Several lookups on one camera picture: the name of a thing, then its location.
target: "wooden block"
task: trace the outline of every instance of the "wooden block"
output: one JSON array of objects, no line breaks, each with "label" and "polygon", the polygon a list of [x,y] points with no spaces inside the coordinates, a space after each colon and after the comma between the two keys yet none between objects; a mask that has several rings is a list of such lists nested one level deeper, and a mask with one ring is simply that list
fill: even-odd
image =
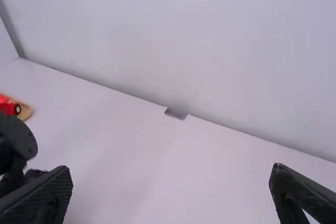
[{"label": "wooden block", "polygon": [[19,115],[17,115],[17,117],[20,118],[22,121],[26,121],[33,114],[33,109],[30,106],[28,106],[26,103],[20,102],[20,101],[12,98],[12,97],[10,97],[6,94],[3,94],[3,93],[0,93],[0,95],[4,95],[4,96],[8,97],[10,101],[17,102],[17,103],[20,104],[21,113]]}]

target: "white floor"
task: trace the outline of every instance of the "white floor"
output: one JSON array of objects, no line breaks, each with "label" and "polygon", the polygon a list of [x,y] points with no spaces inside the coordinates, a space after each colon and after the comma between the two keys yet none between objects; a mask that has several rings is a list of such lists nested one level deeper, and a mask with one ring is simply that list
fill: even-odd
[{"label": "white floor", "polygon": [[334,163],[23,59],[1,69],[0,90],[35,109],[29,166],[70,167],[68,224],[278,224],[275,162],[336,190]]}]

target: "small metal bracket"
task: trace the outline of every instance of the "small metal bracket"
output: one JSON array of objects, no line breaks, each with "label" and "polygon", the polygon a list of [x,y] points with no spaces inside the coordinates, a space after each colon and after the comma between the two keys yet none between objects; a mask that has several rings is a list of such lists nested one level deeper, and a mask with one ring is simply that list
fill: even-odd
[{"label": "small metal bracket", "polygon": [[178,110],[173,110],[170,108],[167,108],[166,111],[164,112],[165,115],[171,116],[173,118],[179,119],[184,121],[184,119],[186,119],[186,117],[188,116],[187,113],[178,111]]}]

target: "red toy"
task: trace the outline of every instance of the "red toy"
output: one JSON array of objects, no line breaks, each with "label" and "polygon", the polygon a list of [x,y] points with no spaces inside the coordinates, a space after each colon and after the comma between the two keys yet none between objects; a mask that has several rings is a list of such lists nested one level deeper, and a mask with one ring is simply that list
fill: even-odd
[{"label": "red toy", "polygon": [[19,115],[21,106],[17,102],[11,102],[8,97],[0,95],[0,112],[7,115]]}]

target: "white wall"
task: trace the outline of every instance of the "white wall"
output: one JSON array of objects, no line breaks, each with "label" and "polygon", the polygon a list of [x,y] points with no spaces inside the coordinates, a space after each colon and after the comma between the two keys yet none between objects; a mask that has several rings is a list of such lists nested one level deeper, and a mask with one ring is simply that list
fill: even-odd
[{"label": "white wall", "polygon": [[27,57],[336,161],[334,0],[3,0]]},{"label": "white wall", "polygon": [[19,58],[8,32],[0,18],[0,67]]}]

